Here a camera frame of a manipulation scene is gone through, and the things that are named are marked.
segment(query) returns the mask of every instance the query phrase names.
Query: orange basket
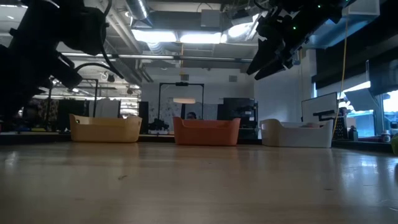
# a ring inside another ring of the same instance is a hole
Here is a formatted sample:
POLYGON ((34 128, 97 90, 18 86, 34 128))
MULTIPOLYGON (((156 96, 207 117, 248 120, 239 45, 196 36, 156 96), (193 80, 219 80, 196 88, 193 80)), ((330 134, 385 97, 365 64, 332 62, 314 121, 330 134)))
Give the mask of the orange basket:
POLYGON ((202 121, 174 117, 173 121, 175 143, 178 145, 235 146, 241 119, 202 121))
POLYGON ((136 142, 141 118, 89 118, 69 115, 72 141, 77 142, 136 142))

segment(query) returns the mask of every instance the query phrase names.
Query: basket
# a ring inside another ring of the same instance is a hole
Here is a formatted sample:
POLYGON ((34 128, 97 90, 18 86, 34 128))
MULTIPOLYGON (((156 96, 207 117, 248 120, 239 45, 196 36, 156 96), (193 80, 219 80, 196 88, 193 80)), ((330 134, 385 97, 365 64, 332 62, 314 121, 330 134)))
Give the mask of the basket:
POLYGON ((281 123, 277 119, 261 121, 260 125, 262 144, 265 146, 331 147, 332 120, 319 123, 323 125, 320 128, 302 128, 309 123, 281 123))
POLYGON ((173 121, 175 143, 178 145, 235 146, 241 119, 203 121, 174 117, 173 121))
POLYGON ((76 142, 136 142, 141 118, 89 118, 69 115, 72 141, 76 142))

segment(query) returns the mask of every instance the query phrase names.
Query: white basket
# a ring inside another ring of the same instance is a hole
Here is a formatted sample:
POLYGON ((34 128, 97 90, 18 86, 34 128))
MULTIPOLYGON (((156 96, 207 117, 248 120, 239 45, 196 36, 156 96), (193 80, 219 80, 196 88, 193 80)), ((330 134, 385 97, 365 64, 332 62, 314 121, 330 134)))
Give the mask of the white basket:
POLYGON ((331 147, 333 120, 319 123, 321 128, 301 128, 308 123, 260 122, 262 144, 277 147, 331 147))

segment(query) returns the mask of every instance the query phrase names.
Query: wooden table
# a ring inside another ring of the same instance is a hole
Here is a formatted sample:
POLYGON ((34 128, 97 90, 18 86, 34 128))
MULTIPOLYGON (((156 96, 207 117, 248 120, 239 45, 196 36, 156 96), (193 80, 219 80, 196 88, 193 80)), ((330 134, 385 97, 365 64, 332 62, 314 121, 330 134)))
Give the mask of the wooden table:
POLYGON ((0 223, 398 223, 397 164, 340 149, 1 146, 0 223))

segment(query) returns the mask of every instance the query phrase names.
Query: tan basket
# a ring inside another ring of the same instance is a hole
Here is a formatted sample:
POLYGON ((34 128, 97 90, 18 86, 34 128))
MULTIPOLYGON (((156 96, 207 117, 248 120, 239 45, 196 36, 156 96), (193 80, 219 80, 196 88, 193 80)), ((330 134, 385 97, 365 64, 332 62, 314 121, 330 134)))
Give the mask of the tan basket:
POLYGON ((72 141, 76 142, 136 142, 142 118, 88 118, 69 115, 72 141))

